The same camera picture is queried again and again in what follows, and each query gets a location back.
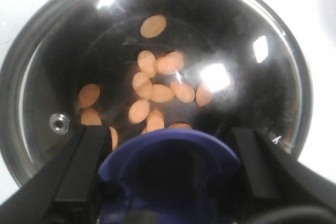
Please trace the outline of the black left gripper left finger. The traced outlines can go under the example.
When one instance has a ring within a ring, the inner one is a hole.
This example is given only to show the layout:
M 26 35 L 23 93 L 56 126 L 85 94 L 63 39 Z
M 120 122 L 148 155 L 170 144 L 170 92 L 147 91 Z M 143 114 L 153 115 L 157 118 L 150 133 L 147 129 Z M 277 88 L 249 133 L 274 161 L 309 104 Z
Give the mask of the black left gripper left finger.
M 80 126 L 36 175 L 1 205 L 1 223 L 97 223 L 98 169 L 110 153 L 107 126 Z

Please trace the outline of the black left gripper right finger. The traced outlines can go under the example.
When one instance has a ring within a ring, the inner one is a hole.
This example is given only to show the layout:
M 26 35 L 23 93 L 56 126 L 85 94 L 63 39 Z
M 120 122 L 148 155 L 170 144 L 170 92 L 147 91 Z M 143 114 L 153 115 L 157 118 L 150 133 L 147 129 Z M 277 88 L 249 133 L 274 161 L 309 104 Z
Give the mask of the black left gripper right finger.
M 335 223 L 335 184 L 252 129 L 234 127 L 237 223 Z

